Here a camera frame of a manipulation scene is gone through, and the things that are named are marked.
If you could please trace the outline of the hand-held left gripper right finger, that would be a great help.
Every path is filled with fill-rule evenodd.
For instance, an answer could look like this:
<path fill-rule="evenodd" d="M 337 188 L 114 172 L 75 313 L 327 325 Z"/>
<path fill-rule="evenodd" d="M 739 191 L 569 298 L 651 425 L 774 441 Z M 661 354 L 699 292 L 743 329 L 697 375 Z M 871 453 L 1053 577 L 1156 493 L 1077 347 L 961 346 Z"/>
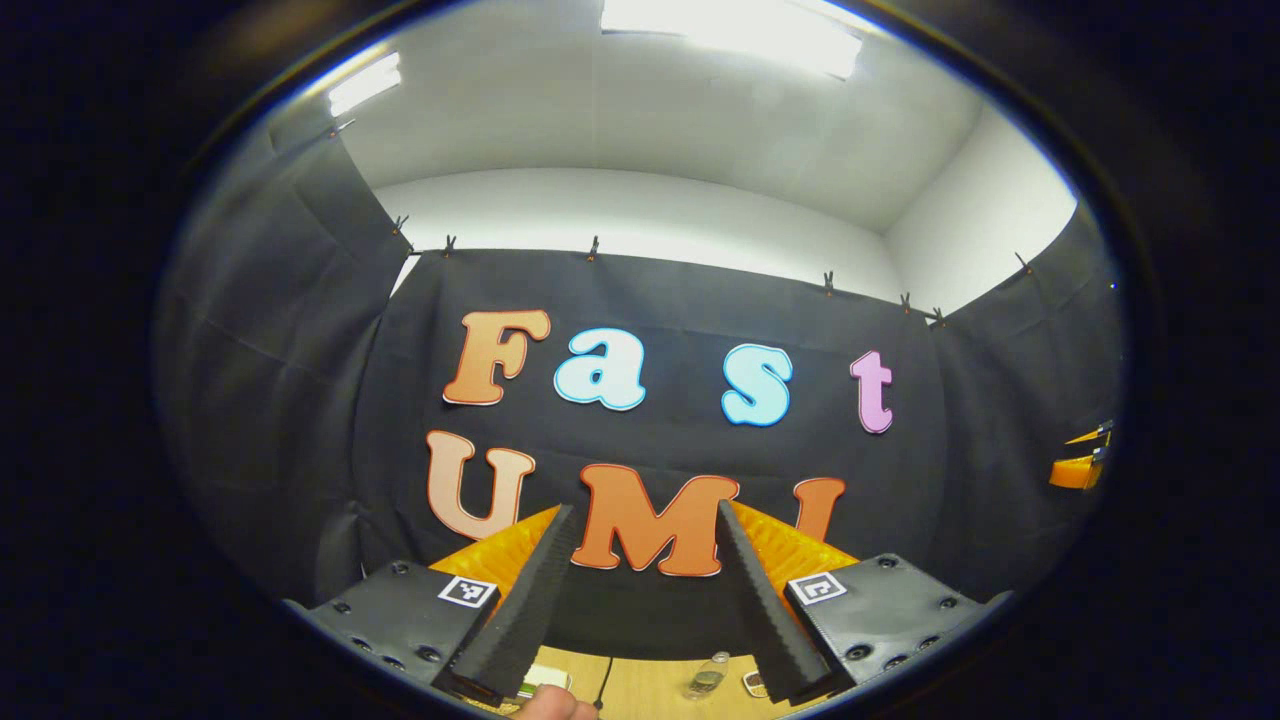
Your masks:
<path fill-rule="evenodd" d="M 716 543 L 739 635 L 774 702 L 867 702 L 954 656 L 1012 603 L 1009 591 L 972 600 L 899 553 L 838 564 L 833 547 L 733 501 L 718 503 Z"/>

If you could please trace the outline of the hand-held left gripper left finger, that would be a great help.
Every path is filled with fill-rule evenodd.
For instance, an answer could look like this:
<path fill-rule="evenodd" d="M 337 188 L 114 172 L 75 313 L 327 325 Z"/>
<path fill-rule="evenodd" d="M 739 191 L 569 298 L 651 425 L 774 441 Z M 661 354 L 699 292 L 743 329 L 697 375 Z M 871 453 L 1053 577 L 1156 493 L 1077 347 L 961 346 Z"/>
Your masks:
<path fill-rule="evenodd" d="M 396 559 L 298 623 L 416 696 L 493 708 L 513 700 L 556 615 L 579 533 L 558 505 L 426 566 Z"/>

